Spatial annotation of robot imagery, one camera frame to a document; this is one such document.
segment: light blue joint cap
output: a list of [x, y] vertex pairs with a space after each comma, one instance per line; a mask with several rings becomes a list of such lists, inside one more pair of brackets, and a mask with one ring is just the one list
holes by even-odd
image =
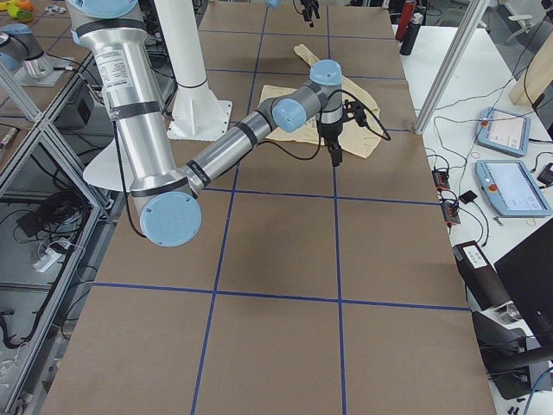
[[7, 24], [0, 28], [1, 32], [6, 35], [31, 35], [33, 31], [29, 29], [29, 26], [23, 23]]
[[0, 62], [8, 71], [13, 72], [21, 66], [21, 64], [8, 54], [0, 54]]
[[267, 3], [267, 6], [269, 6], [271, 9], [276, 9], [278, 6], [280, 6], [281, 0], [265, 0]]
[[337, 61], [318, 61], [311, 67], [309, 78], [319, 85], [336, 86], [342, 83], [342, 68]]
[[71, 31], [71, 37], [73, 38], [73, 42], [75, 42], [79, 46], [83, 46], [80, 42], [79, 35], [77, 35], [77, 32], [75, 32], [74, 30]]
[[276, 104], [272, 115], [276, 125], [286, 132], [295, 131], [308, 121], [308, 114], [303, 105], [290, 98], [285, 98]]
[[140, 214], [140, 227], [159, 246], [185, 244], [198, 233], [201, 210], [198, 202], [183, 192], [168, 192], [146, 203]]
[[86, 16], [96, 19], [116, 19], [126, 15], [137, 5], [138, 0], [67, 0]]

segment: red device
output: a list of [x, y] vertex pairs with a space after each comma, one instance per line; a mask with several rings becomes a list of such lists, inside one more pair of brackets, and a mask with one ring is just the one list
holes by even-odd
[[397, 26], [396, 40], [402, 41], [407, 31], [407, 26], [415, 13], [416, 0], [405, 0], [404, 9], [401, 11], [401, 17], [399, 18], [399, 24]]

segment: sticker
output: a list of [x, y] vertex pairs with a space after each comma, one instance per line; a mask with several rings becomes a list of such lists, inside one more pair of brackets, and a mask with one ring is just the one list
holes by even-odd
[[473, 265], [474, 269], [487, 266], [486, 260], [484, 259], [484, 257], [482, 257], [482, 254], [476, 246], [465, 246], [463, 248], [463, 251], [465, 251], [467, 258]]
[[104, 81], [105, 90], [108, 93], [134, 86], [130, 77], [129, 64], [122, 50], [112, 50], [99, 54], [96, 56], [96, 63], [102, 81]]

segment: black bottle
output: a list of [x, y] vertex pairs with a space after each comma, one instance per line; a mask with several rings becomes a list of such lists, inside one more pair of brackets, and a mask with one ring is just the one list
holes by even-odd
[[415, 13], [407, 26], [407, 32], [405, 32], [404, 41], [401, 44], [401, 49], [399, 49], [400, 54], [408, 55], [411, 54], [413, 46], [415, 46], [416, 36], [418, 31], [423, 24], [423, 15], [420, 13]]

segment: fabric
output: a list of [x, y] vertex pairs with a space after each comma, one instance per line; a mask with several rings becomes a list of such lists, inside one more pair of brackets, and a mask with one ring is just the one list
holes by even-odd
[[[315, 56], [305, 45], [296, 46], [294, 48], [294, 52], [310, 66], [313, 66], [319, 60], [319, 58]], [[342, 89], [355, 95], [378, 117], [380, 109], [370, 93], [345, 76], [342, 76]], [[294, 88], [265, 85], [261, 92], [260, 102], [263, 102], [267, 98], [280, 97], [294, 91]], [[367, 122], [373, 130], [382, 133], [382, 130], [376, 121], [369, 114], [367, 114]], [[273, 131], [267, 138], [275, 141], [297, 141], [312, 144], [317, 144], [319, 142], [315, 118], [309, 119], [302, 128], [292, 133], [284, 132], [278, 129]], [[355, 121], [350, 121], [344, 124], [344, 131], [340, 135], [339, 141], [344, 151], [352, 153], [356, 156], [368, 158], [378, 146], [380, 139], [380, 137], [366, 128], [359, 127]]]

